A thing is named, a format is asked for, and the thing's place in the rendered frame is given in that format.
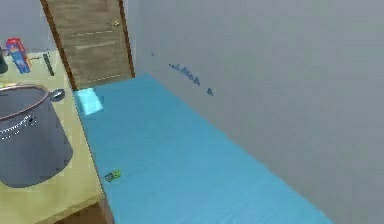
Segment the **large grey cooking pot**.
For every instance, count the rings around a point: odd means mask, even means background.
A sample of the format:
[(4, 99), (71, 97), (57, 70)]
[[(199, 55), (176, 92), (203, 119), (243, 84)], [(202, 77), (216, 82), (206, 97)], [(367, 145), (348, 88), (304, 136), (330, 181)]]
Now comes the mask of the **large grey cooking pot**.
[(0, 88), (0, 182), (12, 188), (40, 184), (61, 172), (73, 149), (53, 104), (63, 89), (41, 85)]

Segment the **dark round object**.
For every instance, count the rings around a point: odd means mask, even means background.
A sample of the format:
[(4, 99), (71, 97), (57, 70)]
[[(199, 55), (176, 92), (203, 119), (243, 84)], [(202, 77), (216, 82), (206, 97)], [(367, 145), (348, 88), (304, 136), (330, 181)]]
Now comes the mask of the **dark round object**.
[(0, 47), (0, 74), (4, 74), (8, 71), (8, 64), (5, 61), (6, 51)]

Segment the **pale yellow table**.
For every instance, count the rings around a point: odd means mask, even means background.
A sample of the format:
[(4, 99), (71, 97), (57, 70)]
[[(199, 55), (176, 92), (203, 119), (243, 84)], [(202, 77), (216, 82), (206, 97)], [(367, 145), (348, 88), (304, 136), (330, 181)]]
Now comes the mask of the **pale yellow table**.
[(55, 51), (46, 54), (50, 65), (41, 52), (31, 53), (31, 71), (24, 75), (7, 56), (8, 71), (0, 75), (0, 83), (41, 84), (66, 92), (54, 109), (73, 148), (73, 157), (63, 171), (44, 183), (21, 189), (0, 183), (0, 224), (116, 224), (60, 55)]

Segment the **red and blue carton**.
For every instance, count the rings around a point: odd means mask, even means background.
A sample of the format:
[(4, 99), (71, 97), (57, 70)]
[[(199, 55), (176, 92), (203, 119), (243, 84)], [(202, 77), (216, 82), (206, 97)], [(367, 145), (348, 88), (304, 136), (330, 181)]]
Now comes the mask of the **red and blue carton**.
[(8, 38), (6, 48), (21, 74), (31, 72), (31, 64), (20, 38)]

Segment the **small green card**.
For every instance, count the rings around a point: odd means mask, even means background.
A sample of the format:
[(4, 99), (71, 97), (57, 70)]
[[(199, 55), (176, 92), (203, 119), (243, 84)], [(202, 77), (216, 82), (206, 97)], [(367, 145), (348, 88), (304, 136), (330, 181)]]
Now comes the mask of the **small green card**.
[(119, 169), (116, 169), (116, 170), (109, 172), (107, 175), (105, 175), (104, 179), (107, 182), (111, 182), (111, 181), (118, 179), (120, 177), (121, 177), (121, 171)]

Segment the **dark green flat bar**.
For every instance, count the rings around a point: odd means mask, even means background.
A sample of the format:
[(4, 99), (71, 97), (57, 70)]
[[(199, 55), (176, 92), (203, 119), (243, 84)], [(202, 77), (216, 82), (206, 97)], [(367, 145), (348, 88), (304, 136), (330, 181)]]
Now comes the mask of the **dark green flat bar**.
[(47, 66), (47, 69), (48, 69), (48, 72), (49, 72), (50, 76), (54, 76), (55, 73), (53, 71), (53, 68), (52, 68), (52, 65), (51, 65), (51, 62), (50, 62), (48, 54), (43, 54), (43, 59), (44, 59), (44, 62), (46, 64), (46, 66)]

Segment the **brown wooden room door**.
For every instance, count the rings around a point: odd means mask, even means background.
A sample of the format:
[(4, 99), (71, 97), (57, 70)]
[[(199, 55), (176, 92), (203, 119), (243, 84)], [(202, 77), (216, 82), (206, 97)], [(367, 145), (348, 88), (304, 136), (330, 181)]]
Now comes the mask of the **brown wooden room door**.
[(74, 90), (135, 76), (123, 0), (40, 2)]

